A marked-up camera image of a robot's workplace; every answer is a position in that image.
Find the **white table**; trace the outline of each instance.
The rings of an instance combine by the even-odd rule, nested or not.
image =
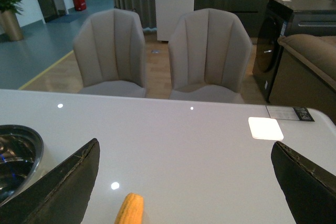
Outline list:
[[[274,175],[274,141],[249,129],[250,116],[269,117],[263,105],[0,90],[0,111],[0,124],[36,130],[57,163],[98,139],[83,223],[113,223],[129,192],[144,197],[144,224],[295,223]],[[336,127],[309,111],[315,122],[278,120],[283,142],[336,174]]]

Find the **stainless steel bowl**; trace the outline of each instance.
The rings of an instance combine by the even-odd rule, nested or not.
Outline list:
[[[31,128],[0,125],[0,206],[15,197],[35,173],[43,141]]]

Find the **gray floor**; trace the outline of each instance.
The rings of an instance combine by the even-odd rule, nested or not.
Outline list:
[[[113,0],[86,0],[87,9],[70,15],[70,23],[34,23],[23,27],[24,39],[0,39],[0,89],[18,89],[72,50],[72,40],[92,13],[114,8]]]

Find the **chair backrest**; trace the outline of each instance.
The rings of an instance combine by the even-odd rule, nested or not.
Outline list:
[[[202,9],[183,15],[169,41],[173,89],[208,83],[239,93],[251,49],[235,14]]]
[[[145,87],[145,40],[137,13],[120,9],[95,13],[73,43],[84,87],[116,80]]]

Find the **gold planter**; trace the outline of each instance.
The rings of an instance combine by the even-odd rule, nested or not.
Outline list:
[[[6,10],[3,13],[0,12],[0,25],[4,28],[5,33],[7,33],[11,41],[23,39],[21,27],[16,15],[12,11]]]

